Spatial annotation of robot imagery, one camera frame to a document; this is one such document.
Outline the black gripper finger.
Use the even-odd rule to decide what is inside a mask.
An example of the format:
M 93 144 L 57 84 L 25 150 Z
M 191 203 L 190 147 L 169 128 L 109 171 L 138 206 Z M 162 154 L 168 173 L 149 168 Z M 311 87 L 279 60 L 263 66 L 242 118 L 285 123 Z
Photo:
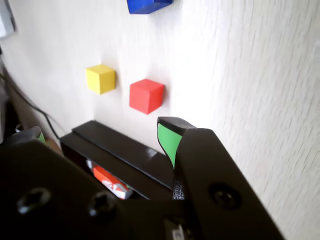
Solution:
M 110 199 L 91 175 L 46 145 L 38 126 L 0 146 L 3 240 L 115 240 Z
M 217 135 L 179 117 L 157 119 L 197 240 L 281 240 L 283 235 Z

